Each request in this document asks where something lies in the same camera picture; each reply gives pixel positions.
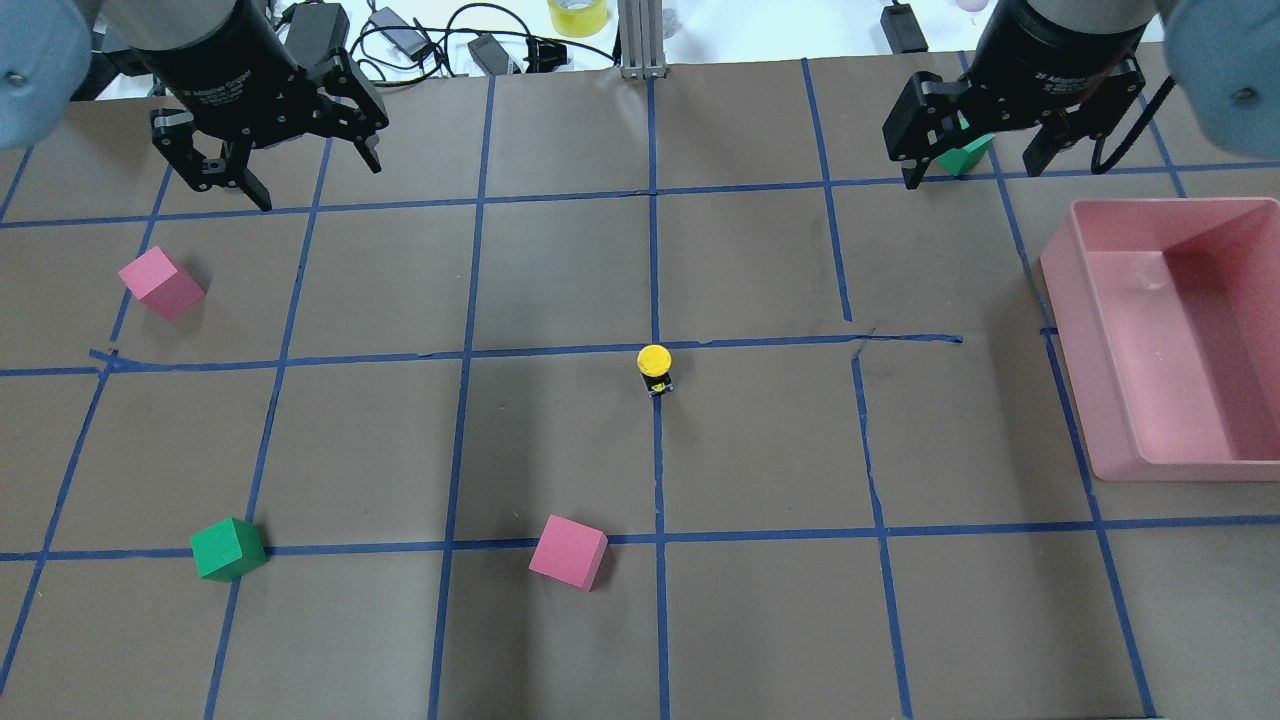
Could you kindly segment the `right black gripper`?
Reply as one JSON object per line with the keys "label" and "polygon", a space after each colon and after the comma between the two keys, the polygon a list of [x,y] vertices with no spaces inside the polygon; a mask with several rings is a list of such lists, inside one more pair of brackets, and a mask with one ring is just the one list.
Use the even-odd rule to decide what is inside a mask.
{"label": "right black gripper", "polygon": [[1029,177],[1085,138],[1107,138],[1146,86],[1134,55],[1146,27],[989,20],[968,72],[954,82],[916,72],[890,110],[882,135],[905,188],[918,190],[940,154],[987,133],[1037,131],[1021,155]]}

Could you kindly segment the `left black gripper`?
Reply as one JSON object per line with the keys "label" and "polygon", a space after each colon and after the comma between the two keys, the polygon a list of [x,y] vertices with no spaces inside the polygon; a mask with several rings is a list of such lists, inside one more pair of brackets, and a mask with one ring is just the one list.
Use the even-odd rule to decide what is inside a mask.
{"label": "left black gripper", "polygon": [[182,105],[150,113],[152,143],[193,191],[238,190],[271,211],[251,152],[305,135],[344,140],[371,173],[383,170],[376,135],[389,117],[346,46],[308,70],[284,41],[251,1],[236,1],[206,38],[150,53],[151,72]]}

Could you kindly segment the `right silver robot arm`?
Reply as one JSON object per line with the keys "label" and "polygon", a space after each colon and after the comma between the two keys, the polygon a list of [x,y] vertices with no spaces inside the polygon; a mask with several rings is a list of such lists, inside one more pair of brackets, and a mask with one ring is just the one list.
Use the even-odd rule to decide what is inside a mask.
{"label": "right silver robot arm", "polygon": [[[1153,20],[1164,28],[1167,78],[1106,154],[1106,138],[1146,87],[1137,46]],[[910,76],[882,126],[886,152],[914,190],[945,152],[1033,129],[1021,155],[1028,176],[1084,140],[1094,142],[1091,170],[1103,174],[1181,88],[1213,146],[1275,159],[1277,49],[1275,1],[997,1],[964,74]]]}

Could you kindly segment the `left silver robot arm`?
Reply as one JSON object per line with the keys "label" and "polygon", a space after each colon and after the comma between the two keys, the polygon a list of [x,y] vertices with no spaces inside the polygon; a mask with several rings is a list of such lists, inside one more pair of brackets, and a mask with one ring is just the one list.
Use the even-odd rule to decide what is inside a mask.
{"label": "left silver robot arm", "polygon": [[151,111],[154,147],[196,192],[273,201],[251,154],[305,135],[355,146],[378,173],[385,104],[346,49],[335,3],[302,3],[280,36],[264,1],[5,1],[3,146],[32,146],[58,126],[90,73],[102,22],[175,97]]}

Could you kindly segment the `green cube near left arm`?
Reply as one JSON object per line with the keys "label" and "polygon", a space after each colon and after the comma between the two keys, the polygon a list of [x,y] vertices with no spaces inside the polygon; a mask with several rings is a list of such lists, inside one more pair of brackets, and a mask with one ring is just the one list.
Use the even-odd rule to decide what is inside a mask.
{"label": "green cube near left arm", "polygon": [[257,525],[239,518],[225,518],[189,537],[189,548],[198,577],[232,583],[268,561]]}

